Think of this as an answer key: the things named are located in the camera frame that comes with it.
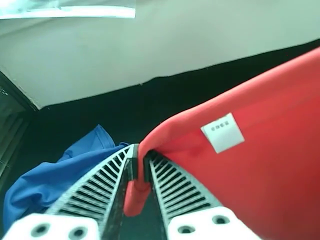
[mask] mounting hole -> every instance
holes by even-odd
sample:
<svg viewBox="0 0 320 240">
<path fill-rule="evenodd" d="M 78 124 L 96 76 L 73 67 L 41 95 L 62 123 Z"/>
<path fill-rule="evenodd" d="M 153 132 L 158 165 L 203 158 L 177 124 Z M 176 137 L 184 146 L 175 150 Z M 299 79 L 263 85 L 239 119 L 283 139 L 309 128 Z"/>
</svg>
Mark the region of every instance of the mounting hole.
<svg viewBox="0 0 320 240">
<path fill-rule="evenodd" d="M 84 226 L 78 226 L 71 230 L 69 233 L 70 240 L 81 240 L 83 239 L 88 233 L 88 229 Z"/>
<path fill-rule="evenodd" d="M 229 218 L 227 218 L 226 216 L 222 216 L 222 215 L 214 216 L 212 218 L 212 221 L 214 224 L 228 224 L 228 223 L 230 223 Z"/>
<path fill-rule="evenodd" d="M 49 228 L 50 228 L 49 223 L 40 223 L 31 230 L 31 236 L 33 238 L 42 237 L 43 235 L 47 234 Z"/>
<path fill-rule="evenodd" d="M 193 226 L 181 226 L 178 228 L 180 234 L 190 234 L 193 233 L 196 229 Z"/>
</svg>

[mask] clothing tag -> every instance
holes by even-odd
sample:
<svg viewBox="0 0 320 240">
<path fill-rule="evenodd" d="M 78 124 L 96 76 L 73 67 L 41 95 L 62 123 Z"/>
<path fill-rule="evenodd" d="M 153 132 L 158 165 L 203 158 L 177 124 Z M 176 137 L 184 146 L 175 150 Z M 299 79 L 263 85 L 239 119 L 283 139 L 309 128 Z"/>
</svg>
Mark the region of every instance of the clothing tag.
<svg viewBox="0 0 320 240">
<path fill-rule="evenodd" d="M 232 113 L 201 128 L 217 154 L 245 141 Z"/>
</svg>

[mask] blue fabric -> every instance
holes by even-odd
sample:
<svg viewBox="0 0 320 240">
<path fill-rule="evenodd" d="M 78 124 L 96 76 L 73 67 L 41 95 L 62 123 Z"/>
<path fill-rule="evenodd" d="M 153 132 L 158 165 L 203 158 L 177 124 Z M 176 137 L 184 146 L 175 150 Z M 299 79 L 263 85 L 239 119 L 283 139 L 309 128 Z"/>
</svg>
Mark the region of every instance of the blue fabric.
<svg viewBox="0 0 320 240">
<path fill-rule="evenodd" d="M 50 207 L 84 174 L 125 146 L 126 143 L 115 146 L 110 135 L 98 125 L 69 147 L 56 163 L 43 162 L 20 176 L 5 194 L 4 231 L 21 217 Z"/>
</svg>

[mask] white backdrop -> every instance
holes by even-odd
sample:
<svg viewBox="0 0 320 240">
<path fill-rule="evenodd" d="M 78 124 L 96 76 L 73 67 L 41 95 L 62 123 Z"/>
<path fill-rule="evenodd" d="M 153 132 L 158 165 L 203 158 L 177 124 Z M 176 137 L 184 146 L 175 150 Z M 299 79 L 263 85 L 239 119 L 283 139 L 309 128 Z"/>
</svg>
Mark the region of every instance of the white backdrop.
<svg viewBox="0 0 320 240">
<path fill-rule="evenodd" d="M 137 0 L 135 19 L 0 21 L 0 70 L 42 108 L 319 37 L 320 0 Z"/>
</svg>

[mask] red fabric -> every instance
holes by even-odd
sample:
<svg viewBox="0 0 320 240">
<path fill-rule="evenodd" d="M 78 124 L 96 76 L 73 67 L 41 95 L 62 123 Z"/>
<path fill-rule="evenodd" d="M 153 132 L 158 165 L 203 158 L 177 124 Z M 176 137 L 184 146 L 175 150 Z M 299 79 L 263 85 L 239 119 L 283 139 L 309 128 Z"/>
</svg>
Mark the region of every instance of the red fabric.
<svg viewBox="0 0 320 240">
<path fill-rule="evenodd" d="M 228 113 L 245 142 L 217 154 L 201 127 Z M 150 191 L 142 160 L 151 149 L 190 172 L 261 237 L 319 240 L 320 48 L 156 127 L 139 145 L 127 216 L 140 213 Z"/>
</svg>

